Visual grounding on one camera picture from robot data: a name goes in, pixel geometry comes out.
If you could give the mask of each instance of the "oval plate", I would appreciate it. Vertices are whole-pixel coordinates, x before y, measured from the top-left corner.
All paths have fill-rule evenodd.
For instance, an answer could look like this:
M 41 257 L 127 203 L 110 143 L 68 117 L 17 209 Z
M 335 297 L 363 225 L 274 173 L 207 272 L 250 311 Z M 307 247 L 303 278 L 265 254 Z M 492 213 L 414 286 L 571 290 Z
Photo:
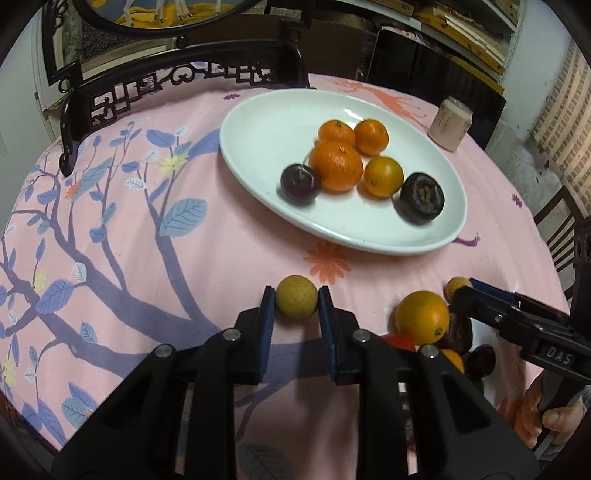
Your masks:
M 382 155 L 397 160 L 405 177 L 422 171 L 439 182 L 445 206 L 435 220 L 421 226 L 407 222 L 395 201 L 365 195 L 362 182 L 344 194 L 323 192 L 304 207 L 282 197 L 281 172 L 306 161 L 322 123 L 339 119 L 354 128 L 364 118 L 386 126 L 390 142 Z M 234 176 L 264 205 L 294 225 L 347 247 L 389 255 L 419 254 L 453 241 L 466 222 L 466 192 L 445 155 L 412 125 L 364 100 L 311 89 L 263 93 L 228 113 L 220 149 Z

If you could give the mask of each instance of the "floral tablecloth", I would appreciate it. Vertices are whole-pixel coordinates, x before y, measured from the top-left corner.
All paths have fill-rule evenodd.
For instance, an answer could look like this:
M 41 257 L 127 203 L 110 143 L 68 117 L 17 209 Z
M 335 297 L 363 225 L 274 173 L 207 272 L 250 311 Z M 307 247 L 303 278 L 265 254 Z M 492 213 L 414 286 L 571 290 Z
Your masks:
M 363 83 L 310 80 L 423 131 L 437 111 Z M 0 245 L 0 385 L 57 449 L 159 343 L 203 343 L 290 274 L 330 285 L 335 305 L 376 333 L 406 294 L 441 294 L 457 275 L 567 310 L 531 212 L 469 137 L 447 154 L 466 188 L 467 223 L 438 251 L 353 251 L 272 213 L 218 150 L 224 116 L 264 92 L 223 79 L 169 86 L 89 136 L 71 177 L 59 173 L 57 141 L 26 178 Z M 506 408 L 537 370 L 488 327 L 474 330 L 475 345 L 492 344 L 499 358 L 485 394 Z M 285 478 L 355 477 L 358 391 L 331 385 L 319 336 L 314 321 L 276 322 L 264 383 L 236 389 L 241 478 L 257 478 L 253 462 L 269 458 Z

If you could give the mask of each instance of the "finger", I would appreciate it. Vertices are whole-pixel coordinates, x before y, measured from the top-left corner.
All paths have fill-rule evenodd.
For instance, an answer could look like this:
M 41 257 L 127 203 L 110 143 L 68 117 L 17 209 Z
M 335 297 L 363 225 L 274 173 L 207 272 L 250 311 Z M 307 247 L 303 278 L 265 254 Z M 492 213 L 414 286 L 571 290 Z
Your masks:
M 532 436 L 531 433 L 529 433 L 525 429 L 525 427 L 521 423 L 521 419 L 519 418 L 519 415 L 515 421 L 515 424 L 513 425 L 513 429 L 515 430 L 515 433 L 517 434 L 517 436 L 521 439 L 521 441 L 523 443 L 525 443 L 527 445 L 528 448 L 535 447 L 538 437 Z
M 521 408 L 517 415 L 524 429 L 527 430 L 532 437 L 537 438 L 540 433 L 542 433 L 542 422 L 537 408 L 533 410 Z
M 531 383 L 524 395 L 524 403 L 530 410 L 538 409 L 538 404 L 542 399 L 542 374 Z
M 585 414 L 584 405 L 579 401 L 572 407 L 555 408 L 544 413 L 543 425 L 558 435 L 554 439 L 555 445 L 561 445 L 568 441 L 575 430 L 579 428 Z

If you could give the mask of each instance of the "yellow flower print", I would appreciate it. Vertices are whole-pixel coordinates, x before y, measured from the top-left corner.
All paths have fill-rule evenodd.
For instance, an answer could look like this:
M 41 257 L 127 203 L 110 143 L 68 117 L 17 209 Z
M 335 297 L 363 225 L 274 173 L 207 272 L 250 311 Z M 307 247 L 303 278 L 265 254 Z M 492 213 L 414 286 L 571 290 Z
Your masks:
M 11 388 L 14 387 L 17 381 L 17 367 L 14 364 L 12 358 L 7 356 L 4 359 L 4 362 L 2 362 L 2 368 L 4 369 L 4 372 L 2 372 L 2 376 L 4 377 L 4 383 L 6 383 L 6 385 L 8 385 Z
M 35 273 L 35 278 L 33 278 L 33 289 L 35 293 L 40 294 L 43 290 L 45 290 L 45 285 L 47 283 L 47 272 L 45 270 L 37 270 Z
M 175 155 L 172 158 L 165 158 L 162 162 L 160 162 L 160 173 L 165 176 L 170 175 L 172 172 L 185 165 L 186 162 L 186 153 L 182 155 Z

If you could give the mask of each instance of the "tangerine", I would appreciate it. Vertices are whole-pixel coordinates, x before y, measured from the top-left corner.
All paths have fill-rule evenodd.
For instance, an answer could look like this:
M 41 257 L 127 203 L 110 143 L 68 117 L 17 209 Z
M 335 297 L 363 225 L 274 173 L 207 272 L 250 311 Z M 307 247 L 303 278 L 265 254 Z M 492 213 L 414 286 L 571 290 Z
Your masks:
M 363 175 L 363 162 L 357 151 L 342 142 L 323 142 L 315 146 L 309 165 L 320 177 L 323 188 L 346 192 L 357 185 Z
M 368 118 L 355 127 L 355 145 L 365 155 L 379 155 L 388 146 L 389 135 L 386 127 Z
M 472 288 L 472 282 L 465 277 L 453 277 L 445 286 L 445 298 L 448 302 L 452 302 L 453 296 L 462 287 Z
M 318 130 L 318 140 L 321 142 L 343 142 L 352 147 L 355 145 L 355 132 L 340 120 L 329 120 Z
M 407 335 L 415 345 L 437 342 L 449 328 L 447 304 L 432 291 L 407 295 L 394 313 L 396 331 Z
M 363 183 L 372 195 L 388 198 L 402 188 L 402 167 L 389 157 L 375 157 L 365 166 Z
M 444 348 L 441 350 L 441 352 L 447 357 L 454 367 L 456 367 L 460 372 L 464 373 L 464 362 L 459 353 L 447 348 Z

